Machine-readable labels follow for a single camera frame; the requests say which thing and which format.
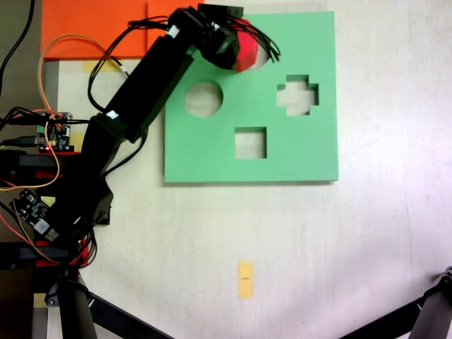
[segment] green foam board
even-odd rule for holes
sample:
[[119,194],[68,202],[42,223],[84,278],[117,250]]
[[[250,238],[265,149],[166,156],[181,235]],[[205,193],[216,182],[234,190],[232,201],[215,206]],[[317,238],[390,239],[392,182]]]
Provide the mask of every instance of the green foam board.
[[[334,13],[246,16],[281,50],[281,60],[235,73],[203,60],[185,73],[166,104],[166,182],[293,182],[338,179]],[[291,78],[318,86],[308,115],[288,116],[276,105],[277,88]],[[197,117],[184,98],[194,85],[216,83],[223,102],[211,117]],[[266,158],[237,159],[235,133],[266,132]]]

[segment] yellow tape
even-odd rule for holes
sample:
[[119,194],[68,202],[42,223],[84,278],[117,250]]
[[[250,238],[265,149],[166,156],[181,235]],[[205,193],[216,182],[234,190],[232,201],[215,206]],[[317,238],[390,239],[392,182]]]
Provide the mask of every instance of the yellow tape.
[[253,295],[253,263],[239,261],[237,276],[239,299],[250,298]]
[[76,152],[82,151],[83,139],[85,138],[85,132],[72,132],[71,131],[71,146],[73,146]]
[[[91,73],[94,66],[97,65],[99,60],[83,60],[82,61],[82,70],[84,73]],[[100,72],[122,72],[119,68],[118,64],[110,59],[108,59],[104,66],[100,69]]]
[[33,307],[35,309],[46,309],[45,293],[35,293],[33,295]]
[[52,205],[55,203],[55,200],[56,199],[54,196],[42,196],[41,197],[41,201],[49,207],[52,207]]

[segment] orange sheet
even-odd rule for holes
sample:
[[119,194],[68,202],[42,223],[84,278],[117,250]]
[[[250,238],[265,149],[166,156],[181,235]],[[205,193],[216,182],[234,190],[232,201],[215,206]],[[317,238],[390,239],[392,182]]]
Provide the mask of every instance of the orange sheet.
[[[41,50],[55,37],[76,33],[94,37],[105,47],[121,34],[130,20],[169,15],[177,7],[203,1],[189,0],[42,0]],[[147,52],[158,32],[137,30],[114,50],[120,59],[139,59]],[[66,40],[54,45],[46,60],[97,59],[102,52],[93,44]]]

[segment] circular hole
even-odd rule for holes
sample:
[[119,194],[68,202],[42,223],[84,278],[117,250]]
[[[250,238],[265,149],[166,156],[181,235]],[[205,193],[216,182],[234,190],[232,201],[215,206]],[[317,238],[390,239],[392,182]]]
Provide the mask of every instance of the circular hole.
[[213,116],[223,103],[223,91],[216,83],[198,83],[187,92],[185,108],[196,117]]

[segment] circuit board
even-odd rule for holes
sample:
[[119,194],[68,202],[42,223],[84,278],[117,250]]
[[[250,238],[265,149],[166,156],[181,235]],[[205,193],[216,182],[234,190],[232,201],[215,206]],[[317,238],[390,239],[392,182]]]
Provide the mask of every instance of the circuit board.
[[[61,113],[65,119],[71,119],[71,113]],[[44,138],[45,127],[37,127],[38,134]],[[55,152],[73,152],[74,147],[70,145],[71,139],[71,125],[61,124],[59,126],[52,124],[47,127],[47,136],[49,137],[49,144],[53,147]],[[40,153],[49,153],[50,149],[45,145],[45,139],[43,144],[38,145]]]
[[44,220],[49,206],[41,201],[32,191],[24,189],[20,193],[20,199],[16,199],[16,208],[19,217],[28,222],[41,235],[44,235],[49,241],[54,241],[58,233],[50,228],[50,225]]

